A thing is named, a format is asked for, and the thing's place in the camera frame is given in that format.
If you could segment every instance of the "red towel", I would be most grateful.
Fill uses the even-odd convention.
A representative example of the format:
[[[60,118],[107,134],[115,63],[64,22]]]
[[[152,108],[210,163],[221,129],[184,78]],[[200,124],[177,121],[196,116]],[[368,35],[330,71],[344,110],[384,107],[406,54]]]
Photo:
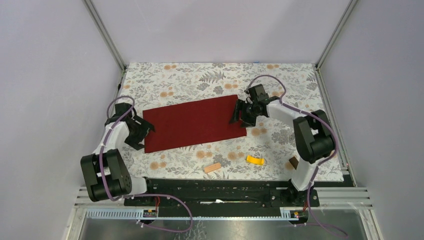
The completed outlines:
[[[229,124],[237,95],[222,96],[143,111],[153,124],[144,139],[145,153],[246,136],[241,121]]]

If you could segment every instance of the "small wooden block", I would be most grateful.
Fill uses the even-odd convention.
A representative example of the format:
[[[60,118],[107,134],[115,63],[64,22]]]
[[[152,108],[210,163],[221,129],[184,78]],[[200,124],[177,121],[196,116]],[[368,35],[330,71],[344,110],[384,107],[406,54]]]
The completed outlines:
[[[207,173],[213,172],[215,170],[218,170],[220,168],[221,168],[221,163],[217,162],[217,163],[212,164],[210,166],[206,166],[204,168],[204,173],[207,174]]]
[[[288,161],[291,163],[295,170],[298,168],[299,161],[295,156],[290,158]]]

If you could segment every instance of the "white wall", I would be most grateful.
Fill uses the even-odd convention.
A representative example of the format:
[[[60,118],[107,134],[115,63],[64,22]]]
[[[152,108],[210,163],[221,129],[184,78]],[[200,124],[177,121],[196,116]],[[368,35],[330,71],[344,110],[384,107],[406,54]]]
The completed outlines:
[[[119,74],[82,1],[0,1],[0,239],[62,237]]]
[[[359,1],[322,68],[386,240],[424,239],[424,1]]]
[[[316,63],[349,0],[94,0],[126,63]]]

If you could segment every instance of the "floral pattern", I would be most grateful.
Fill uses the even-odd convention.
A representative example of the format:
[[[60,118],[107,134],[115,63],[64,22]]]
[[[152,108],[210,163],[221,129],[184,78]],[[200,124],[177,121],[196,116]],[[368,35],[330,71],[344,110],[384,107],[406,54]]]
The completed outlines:
[[[131,63],[121,95],[133,97],[141,115],[147,109],[234,94],[246,99],[244,90],[262,74],[273,75],[286,85],[285,102],[308,111],[323,109],[311,64]],[[272,78],[259,78],[257,83],[272,96],[283,93]],[[289,159],[299,159],[293,129],[264,116],[258,117],[256,127],[247,129],[246,137],[153,153],[126,145],[121,152],[131,175],[174,179],[287,181],[294,172]],[[247,155],[264,158],[265,163],[247,163]],[[221,163],[221,169],[206,174],[204,167],[214,163]],[[317,180],[343,180],[337,158],[320,167]]]

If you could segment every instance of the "purple cable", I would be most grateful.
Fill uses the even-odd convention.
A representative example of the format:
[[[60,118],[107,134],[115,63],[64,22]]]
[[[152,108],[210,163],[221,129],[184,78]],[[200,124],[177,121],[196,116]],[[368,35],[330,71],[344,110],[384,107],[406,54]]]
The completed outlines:
[[[281,86],[282,86],[282,88],[284,89],[284,92],[281,94],[281,96],[279,97],[279,103],[280,104],[283,104],[283,97],[284,97],[284,95],[286,95],[286,93],[287,93],[287,89],[286,89],[286,86],[284,86],[284,84],[278,79],[278,78],[276,78],[275,76],[273,76],[273,75],[269,75],[269,74],[263,74],[263,75],[259,75],[259,76],[256,76],[255,78],[253,78],[253,80],[249,83],[249,85],[247,86],[247,89],[245,90],[245,91],[247,91],[251,86],[252,86],[252,84],[253,84],[253,82],[254,81],[256,81],[256,79],[258,79],[258,78],[261,78],[261,77],[270,77],[270,78],[272,78],[272,79],[275,79],[275,80],[277,80],[277,82],[279,82],[279,84],[281,84]]]
[[[112,127],[107,131],[107,133],[106,133],[106,136],[104,136],[104,140],[103,140],[103,142],[102,142],[102,145],[101,145],[101,147],[100,147],[100,152],[99,152],[99,154],[98,154],[98,162],[99,162],[99,164],[100,164],[100,174],[101,174],[101,181],[103,182],[103,186],[104,186],[104,190],[106,191],[106,194],[107,194],[107,197],[111,200],[111,201],[113,201],[113,202],[115,202],[116,200],[118,200],[118,199],[120,199],[120,197],[118,196],[117,198],[114,198],[113,196],[112,196],[112,194],[111,194],[111,191],[109,191],[109,186],[108,186],[108,182],[106,181],[106,176],[105,176],[105,170],[103,169],[103,151],[105,150],[105,146],[106,146],[106,142],[108,141],[108,138],[109,138],[109,135],[111,135],[111,133],[112,133],[112,130],[116,127],[116,125],[118,125],[120,122],[121,122],[121,120],[123,119],[123,118],[125,118],[125,116],[126,115],[128,115],[132,110],[133,110],[133,108],[134,108],[134,105],[136,104],[136,101],[134,100],[134,98],[132,98],[132,97],[130,97],[130,96],[120,96],[120,97],[117,97],[117,98],[115,98],[110,104],[109,104],[109,106],[107,106],[107,113],[106,113],[106,116],[107,116],[107,118],[109,118],[109,110],[110,110],[110,108],[111,108],[111,106],[114,104],[114,102],[116,102],[117,100],[119,100],[119,99],[124,99],[124,98],[127,98],[127,99],[131,99],[132,100],[132,105],[131,105],[131,107],[129,107],[129,109],[124,113],[124,114],[122,114],[122,116],[120,116],[114,123],[113,123],[113,125],[112,125]]]
[[[152,225],[148,225],[148,224],[143,224],[142,226],[146,226],[148,228],[151,229],[159,229],[159,230],[163,230],[166,232],[171,232],[171,233],[185,233],[190,231],[190,229],[193,228],[194,225],[194,220],[193,220],[193,214],[190,211],[189,207],[179,198],[172,196],[172,195],[168,195],[168,194],[135,194],[135,195],[126,195],[124,196],[124,198],[128,199],[128,198],[132,198],[132,197],[165,197],[165,198],[171,198],[171,199],[175,199],[177,202],[179,202],[188,212],[188,215],[190,216],[190,226],[187,229],[184,230],[173,230],[173,229],[169,229],[169,228],[165,228],[165,227],[160,227],[160,226],[152,226]]]
[[[299,108],[297,108],[297,107],[295,107],[295,106],[292,106],[292,105],[289,105],[289,104],[287,104],[287,103],[284,103],[283,102],[283,96],[286,94],[286,92],[287,92],[287,89],[286,89],[286,86],[284,86],[284,84],[278,79],[278,78],[276,78],[275,76],[272,76],[272,75],[268,75],[268,74],[264,74],[264,75],[259,75],[259,76],[257,76],[257,77],[255,77],[250,83],[249,83],[249,85],[247,86],[247,89],[249,89],[250,87],[251,87],[251,85],[253,84],[253,82],[256,80],[256,79],[258,79],[258,78],[261,78],[261,77],[270,77],[270,78],[273,78],[273,79],[275,79],[275,80],[277,80],[278,82],[279,82],[279,84],[282,86],[282,88],[284,89],[284,93],[280,96],[280,98],[279,98],[279,102],[280,102],[280,104],[282,105],[282,106],[284,106],[284,107],[286,107],[286,108],[288,108],[288,109],[291,109],[291,110],[293,110],[293,111],[296,111],[296,112],[299,112],[300,114],[305,114],[305,115],[308,115],[308,116],[311,116],[312,118],[314,118],[315,120],[317,120],[318,122],[320,122],[322,125],[324,125],[324,127],[326,127],[329,131],[330,131],[330,133],[331,133],[331,136],[333,137],[333,140],[334,140],[334,144],[335,144],[335,148],[334,148],[334,151],[333,151],[333,153],[329,156],[329,157],[327,157],[326,159],[324,159],[324,160],[322,160],[321,162],[319,162],[317,165],[316,165],[316,168],[315,168],[315,171],[313,172],[313,174],[312,174],[312,177],[310,178],[310,181],[309,181],[309,184],[308,184],[308,186],[307,186],[307,195],[306,195],[306,200],[307,200],[307,208],[308,208],[308,210],[309,210],[309,212],[310,212],[310,215],[313,217],[313,219],[316,221],[316,223],[309,223],[308,225],[314,225],[314,226],[321,226],[324,230],[326,230],[327,232],[329,232],[330,234],[332,234],[332,235],[334,235],[334,236],[336,236],[336,237],[339,237],[339,238],[344,238],[344,239],[347,239],[347,238],[349,238],[349,235],[343,230],[343,229],[341,229],[341,228],[339,228],[338,226],[335,226],[335,225],[332,225],[332,224],[324,224],[324,223],[320,223],[319,221],[318,221],[318,219],[315,217],[315,215],[314,215],[314,213],[312,212],[312,209],[311,209],[311,203],[310,203],[310,195],[311,195],[311,187],[312,187],[312,182],[314,181],[314,179],[315,179],[315,177],[317,176],[317,173],[318,173],[318,169],[319,169],[319,167],[322,165],[322,164],[324,164],[325,162],[327,162],[328,160],[330,160],[331,158],[333,158],[336,154],[337,154],[337,152],[339,151],[339,140],[338,140],[338,138],[337,138],[337,136],[336,136],[336,134],[334,133],[334,131],[333,131],[333,129],[325,122],[325,121],[323,121],[321,118],[319,118],[319,117],[317,117],[317,116],[315,116],[315,115],[313,115],[312,113],[310,113],[310,112],[307,112],[307,111],[303,111],[303,110],[300,110]],[[327,227],[329,227],[329,228],[334,228],[334,229],[337,229],[337,230],[339,230],[340,232],[342,232],[344,235],[339,235],[339,234],[336,234],[336,233],[334,233],[334,232],[332,232],[332,231],[330,231],[330,230],[328,230],[328,228],[327,227],[325,227],[325,226],[327,226]]]
[[[109,186],[108,186],[108,182],[106,181],[106,176],[105,176],[105,170],[104,170],[104,165],[103,165],[103,151],[105,150],[105,145],[108,142],[108,138],[109,135],[111,134],[112,130],[116,127],[116,125],[126,116],[128,115],[134,108],[134,105],[136,104],[136,101],[134,100],[134,98],[132,98],[131,96],[120,96],[115,98],[110,104],[109,106],[107,106],[107,118],[109,118],[109,111],[111,106],[114,104],[114,102],[116,102],[119,99],[123,99],[123,98],[127,98],[127,99],[131,99],[132,100],[132,105],[131,107],[129,107],[129,109],[122,115],[120,116],[112,125],[112,127],[107,131],[106,135],[104,136],[104,140],[102,143],[102,146],[100,147],[100,152],[99,152],[99,164],[100,164],[100,174],[101,174],[101,180],[103,182],[103,186],[104,186],[104,190],[106,191],[107,197],[111,200],[111,201],[116,201],[118,199],[122,198],[131,198],[131,197],[166,197],[166,198],[171,198],[171,199],[175,199],[177,200],[188,212],[188,215],[190,216],[190,226],[185,229],[185,230],[173,230],[173,229],[168,229],[168,228],[164,228],[164,227],[158,227],[158,226],[150,226],[148,224],[146,224],[145,226],[152,228],[152,229],[159,229],[159,230],[163,230],[163,231],[167,231],[167,232],[172,232],[172,233],[185,233],[187,231],[190,231],[190,229],[193,228],[193,215],[192,212],[190,211],[189,207],[183,202],[181,201],[181,199],[172,196],[172,195],[167,195],[167,194],[136,194],[136,195],[125,195],[125,196],[118,196],[117,198],[114,198],[111,194],[111,191],[109,191]]]

